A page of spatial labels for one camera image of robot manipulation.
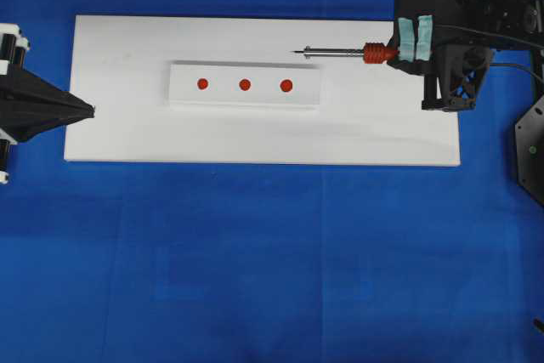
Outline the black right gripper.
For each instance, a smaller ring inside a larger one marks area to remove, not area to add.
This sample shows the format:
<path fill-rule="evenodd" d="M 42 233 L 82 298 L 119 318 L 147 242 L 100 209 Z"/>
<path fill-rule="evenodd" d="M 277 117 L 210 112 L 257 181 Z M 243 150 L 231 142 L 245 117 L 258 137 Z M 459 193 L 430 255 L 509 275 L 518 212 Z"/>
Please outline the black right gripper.
<path fill-rule="evenodd" d="M 398 53 L 390 67 L 425 76 L 422 109 L 470 111 L 494 52 L 481 27 L 484 0 L 394 0 Z"/>

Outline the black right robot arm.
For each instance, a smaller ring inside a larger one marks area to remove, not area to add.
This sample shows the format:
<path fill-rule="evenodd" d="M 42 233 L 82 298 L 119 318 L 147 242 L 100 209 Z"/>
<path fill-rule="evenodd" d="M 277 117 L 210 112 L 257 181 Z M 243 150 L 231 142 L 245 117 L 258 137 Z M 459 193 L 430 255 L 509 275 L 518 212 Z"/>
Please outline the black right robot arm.
<path fill-rule="evenodd" d="M 539 0 L 394 0 L 388 65 L 424 79 L 426 111 L 468 111 L 494 54 L 541 50 Z"/>

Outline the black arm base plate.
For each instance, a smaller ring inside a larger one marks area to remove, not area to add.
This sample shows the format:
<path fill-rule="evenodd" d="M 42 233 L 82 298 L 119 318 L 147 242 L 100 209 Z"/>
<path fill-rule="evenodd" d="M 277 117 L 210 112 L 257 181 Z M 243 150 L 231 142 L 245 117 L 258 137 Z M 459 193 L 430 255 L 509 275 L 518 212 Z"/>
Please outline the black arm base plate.
<path fill-rule="evenodd" d="M 518 184 L 543 206 L 543 97 L 515 123 L 514 138 Z"/>

